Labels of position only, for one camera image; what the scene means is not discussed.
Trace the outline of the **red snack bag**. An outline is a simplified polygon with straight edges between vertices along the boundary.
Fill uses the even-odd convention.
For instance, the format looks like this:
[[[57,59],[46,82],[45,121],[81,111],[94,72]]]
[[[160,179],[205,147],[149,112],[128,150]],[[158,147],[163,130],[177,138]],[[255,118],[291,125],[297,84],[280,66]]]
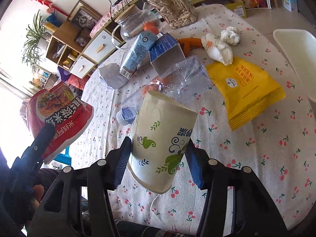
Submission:
[[[54,125],[56,130],[42,155],[44,163],[50,163],[83,134],[93,116],[94,108],[76,96],[65,82],[33,95],[26,109],[27,124],[33,137],[39,135],[45,124]]]

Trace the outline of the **white paper cup green pattern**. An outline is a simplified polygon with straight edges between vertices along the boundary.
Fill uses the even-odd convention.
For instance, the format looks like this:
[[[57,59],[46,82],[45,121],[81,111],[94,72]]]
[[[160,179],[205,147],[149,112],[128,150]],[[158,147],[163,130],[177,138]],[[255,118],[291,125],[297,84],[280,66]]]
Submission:
[[[196,123],[197,113],[173,99],[148,91],[132,125],[127,168],[150,192],[166,193],[172,185]]]

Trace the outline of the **yellow snack bag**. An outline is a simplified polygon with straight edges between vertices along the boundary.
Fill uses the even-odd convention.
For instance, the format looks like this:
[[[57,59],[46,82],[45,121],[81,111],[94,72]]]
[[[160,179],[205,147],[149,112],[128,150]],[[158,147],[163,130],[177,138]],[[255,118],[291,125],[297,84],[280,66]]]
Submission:
[[[240,57],[228,66],[213,62],[206,70],[224,98],[233,131],[285,98],[284,89],[264,69]]]

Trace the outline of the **clear crushed plastic bottle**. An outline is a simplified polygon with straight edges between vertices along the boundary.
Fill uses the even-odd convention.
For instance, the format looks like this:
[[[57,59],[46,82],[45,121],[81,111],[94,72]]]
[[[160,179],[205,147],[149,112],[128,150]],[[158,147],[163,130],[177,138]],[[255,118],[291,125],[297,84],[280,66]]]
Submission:
[[[116,120],[122,126],[134,122],[148,91],[154,90],[176,102],[188,105],[212,84],[206,68],[194,55],[170,67],[163,76],[157,76],[122,102]]]

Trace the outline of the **white tissue wrapper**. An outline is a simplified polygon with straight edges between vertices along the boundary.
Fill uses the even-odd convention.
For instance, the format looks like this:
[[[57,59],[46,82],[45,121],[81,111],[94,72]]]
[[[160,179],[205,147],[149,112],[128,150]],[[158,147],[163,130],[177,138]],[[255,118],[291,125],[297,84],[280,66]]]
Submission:
[[[201,43],[208,56],[223,65],[228,66],[233,62],[232,49],[211,33],[201,37]]]

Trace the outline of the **blue milk carton box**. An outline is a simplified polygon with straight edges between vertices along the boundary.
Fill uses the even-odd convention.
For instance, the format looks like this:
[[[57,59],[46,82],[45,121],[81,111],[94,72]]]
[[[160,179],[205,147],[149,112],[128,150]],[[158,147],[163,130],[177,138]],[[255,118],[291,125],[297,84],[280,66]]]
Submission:
[[[175,64],[185,60],[180,44],[169,33],[159,37],[150,48],[150,63],[158,75],[164,75]]]

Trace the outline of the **light blue tube carton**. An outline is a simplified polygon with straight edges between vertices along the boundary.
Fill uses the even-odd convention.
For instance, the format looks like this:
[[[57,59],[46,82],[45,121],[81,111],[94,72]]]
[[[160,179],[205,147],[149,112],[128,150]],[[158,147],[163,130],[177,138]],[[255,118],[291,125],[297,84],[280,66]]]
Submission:
[[[156,40],[157,36],[154,33],[150,31],[141,32],[123,60],[119,71],[120,74],[125,78],[130,79],[137,70],[137,66],[155,44]]]

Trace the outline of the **small white tissue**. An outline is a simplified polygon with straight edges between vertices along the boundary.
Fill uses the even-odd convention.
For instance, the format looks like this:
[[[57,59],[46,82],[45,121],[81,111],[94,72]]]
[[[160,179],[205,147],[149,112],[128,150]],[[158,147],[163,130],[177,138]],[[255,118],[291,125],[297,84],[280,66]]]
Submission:
[[[236,27],[229,26],[221,32],[221,41],[229,46],[236,46],[240,42],[240,31]]]

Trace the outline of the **orange peel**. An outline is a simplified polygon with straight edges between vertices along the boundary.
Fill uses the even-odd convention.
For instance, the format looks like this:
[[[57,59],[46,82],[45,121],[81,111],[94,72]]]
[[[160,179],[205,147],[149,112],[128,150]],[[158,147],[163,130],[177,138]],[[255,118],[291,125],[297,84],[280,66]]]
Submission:
[[[201,39],[199,38],[182,38],[177,41],[180,44],[185,57],[189,56],[191,49],[203,48]]]

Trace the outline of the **blue plastic stool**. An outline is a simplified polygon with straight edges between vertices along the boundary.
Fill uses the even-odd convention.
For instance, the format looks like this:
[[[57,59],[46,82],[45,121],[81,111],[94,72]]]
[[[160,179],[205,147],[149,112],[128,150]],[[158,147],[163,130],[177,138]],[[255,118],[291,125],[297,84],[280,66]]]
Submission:
[[[68,166],[71,166],[71,163],[72,163],[72,158],[71,156],[69,155],[69,150],[70,150],[70,147],[66,147],[65,149],[65,152],[64,153],[60,153],[58,154],[55,158],[54,158],[54,161],[57,161],[59,163],[62,163],[62,164],[65,164],[65,165],[68,165]]]

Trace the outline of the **grey crumpled bag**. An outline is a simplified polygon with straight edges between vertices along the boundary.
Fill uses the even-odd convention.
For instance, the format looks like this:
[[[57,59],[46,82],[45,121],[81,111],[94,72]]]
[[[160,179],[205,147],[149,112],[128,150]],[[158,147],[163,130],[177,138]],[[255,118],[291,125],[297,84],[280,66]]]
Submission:
[[[99,79],[108,89],[120,89],[125,86],[128,79],[120,74],[120,66],[116,63],[101,65],[98,67]]]

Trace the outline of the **green potted plant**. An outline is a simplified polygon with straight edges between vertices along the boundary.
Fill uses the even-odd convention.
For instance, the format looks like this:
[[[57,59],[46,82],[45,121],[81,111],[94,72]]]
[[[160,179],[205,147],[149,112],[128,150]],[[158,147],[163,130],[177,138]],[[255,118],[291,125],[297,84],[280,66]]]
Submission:
[[[38,47],[39,41],[44,38],[46,28],[43,25],[43,16],[38,11],[33,17],[32,25],[26,28],[26,41],[23,45],[22,62],[27,66],[36,67],[41,61],[42,53]]]

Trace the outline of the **framed cat picture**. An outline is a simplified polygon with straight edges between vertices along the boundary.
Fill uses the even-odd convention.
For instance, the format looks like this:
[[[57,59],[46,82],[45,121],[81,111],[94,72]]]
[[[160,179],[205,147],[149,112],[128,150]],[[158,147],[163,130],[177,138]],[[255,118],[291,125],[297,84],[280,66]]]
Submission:
[[[102,15],[91,6],[79,0],[68,16],[68,21],[75,27],[86,28],[91,31],[101,17]]]

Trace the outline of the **orange persimmon fruit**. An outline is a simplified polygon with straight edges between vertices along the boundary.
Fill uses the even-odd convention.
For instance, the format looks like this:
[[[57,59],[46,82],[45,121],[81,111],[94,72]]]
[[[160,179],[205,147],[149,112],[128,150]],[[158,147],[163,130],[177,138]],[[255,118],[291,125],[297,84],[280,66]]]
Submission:
[[[146,22],[143,24],[143,30],[144,31],[150,31],[155,35],[159,34],[159,29],[155,26],[152,22]]]

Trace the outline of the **blue white small box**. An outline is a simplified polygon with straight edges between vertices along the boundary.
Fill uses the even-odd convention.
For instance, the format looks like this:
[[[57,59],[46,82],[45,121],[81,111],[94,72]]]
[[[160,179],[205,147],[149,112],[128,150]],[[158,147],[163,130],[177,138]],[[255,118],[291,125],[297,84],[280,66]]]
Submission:
[[[280,3],[284,8],[286,8],[290,12],[298,11],[298,3],[297,0],[280,0]]]

